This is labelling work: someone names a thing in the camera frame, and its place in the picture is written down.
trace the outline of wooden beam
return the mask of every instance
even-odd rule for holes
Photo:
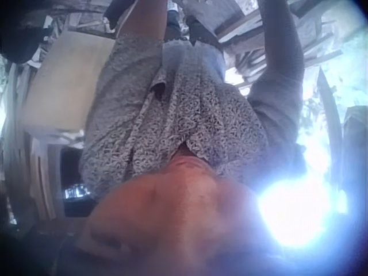
[[[327,78],[321,68],[317,79],[317,88],[321,96],[321,101],[324,106],[327,121],[329,148],[331,152],[330,183],[334,185],[335,188],[338,188],[340,185],[340,181],[342,180],[341,168],[342,168],[343,134],[338,107],[336,106],[335,98],[328,84]]]
[[[291,5],[298,1],[300,0],[288,0],[288,3]],[[241,30],[243,30],[243,32],[248,31],[249,29],[247,29],[247,27],[257,28],[259,26],[262,26],[262,19],[259,9],[256,9],[246,16],[244,13],[237,14],[221,24],[221,26],[219,26],[214,33],[219,42],[223,43],[232,37],[239,35]]]

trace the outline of bright light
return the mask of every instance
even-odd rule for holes
[[[303,247],[325,231],[331,193],[322,179],[308,175],[277,183],[260,198],[260,211],[271,233],[287,247]]]
[[[341,190],[338,195],[337,211],[341,214],[347,214],[347,197],[346,193]]]
[[[227,69],[225,72],[225,81],[232,85],[238,85],[244,82],[242,75],[240,75],[235,67]]]

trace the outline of wooden plank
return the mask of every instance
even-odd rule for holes
[[[65,219],[64,193],[62,189],[61,159],[62,145],[49,145],[48,155],[48,173],[50,182],[50,191],[52,195],[53,206],[57,220]]]
[[[319,76],[317,79],[317,88],[321,96],[321,101],[324,106],[327,121],[329,148],[331,153],[330,183],[338,188],[342,180],[341,168],[343,134],[338,107],[336,106],[334,95],[330,86],[328,85],[327,78],[323,73],[322,68],[320,68]]]
[[[325,36],[323,36],[320,39],[316,39],[313,43],[310,43],[309,45],[307,45],[306,47],[304,47],[303,52],[304,52],[304,56],[312,53],[316,48],[324,45],[325,43],[329,42],[330,39],[332,39],[334,36],[333,33],[327,33]],[[258,56],[256,59],[252,60],[250,62],[251,65],[255,66],[257,64],[259,64],[260,62],[264,61],[266,59],[266,55],[263,54],[261,56]]]
[[[212,0],[211,3],[198,0],[176,0],[175,2],[185,6],[212,33],[231,18],[240,19],[241,14],[244,16],[234,0]]]
[[[342,51],[338,50],[332,53],[329,53],[327,55],[317,57],[312,60],[306,60],[305,61],[305,68],[318,66],[321,63],[327,62],[335,57],[338,57],[342,55]],[[266,70],[267,64],[266,61],[260,62],[256,67],[251,68],[240,68],[238,71],[243,75],[244,78],[246,78],[246,81],[238,85],[239,87],[248,86],[249,84],[253,84]]]
[[[291,5],[298,1],[288,0],[288,3]],[[262,19],[259,9],[256,9],[246,16],[244,14],[243,16],[237,15],[225,21],[215,30],[215,34],[219,42],[223,43],[236,35],[241,35],[259,26],[262,26]]]
[[[240,28],[245,28],[246,26],[253,26],[259,20],[261,20],[259,10],[255,10],[252,13],[245,16],[243,13],[235,15],[228,21],[221,24],[216,30],[215,34],[219,42],[225,42],[231,39],[233,36],[239,33]]]
[[[79,25],[79,21],[81,20],[82,13],[71,13],[69,15],[69,26],[77,27]]]
[[[338,50],[332,53],[328,53],[327,55],[317,57],[316,59],[308,60],[307,62],[305,62],[305,68],[317,66],[321,63],[327,62],[331,59],[341,56],[342,54],[343,52],[341,50]]]
[[[18,66],[13,64],[9,72],[7,91],[4,95],[6,108],[6,122],[3,128],[3,165],[6,191],[9,196],[14,217],[17,220],[17,235],[25,235],[36,221],[33,200],[29,194],[29,179],[24,166],[25,142],[17,139],[19,126],[17,125],[17,103],[22,101],[20,95],[17,102]]]
[[[91,0],[90,4],[91,5],[96,5],[96,6],[104,6],[104,7],[108,7],[110,6],[112,0]]]

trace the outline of person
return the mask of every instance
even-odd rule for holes
[[[258,5],[267,70],[244,98],[198,20],[184,39],[167,0],[138,1],[87,119],[80,171],[99,204],[80,252],[119,275],[291,275],[257,193],[294,159],[304,56],[286,0]]]

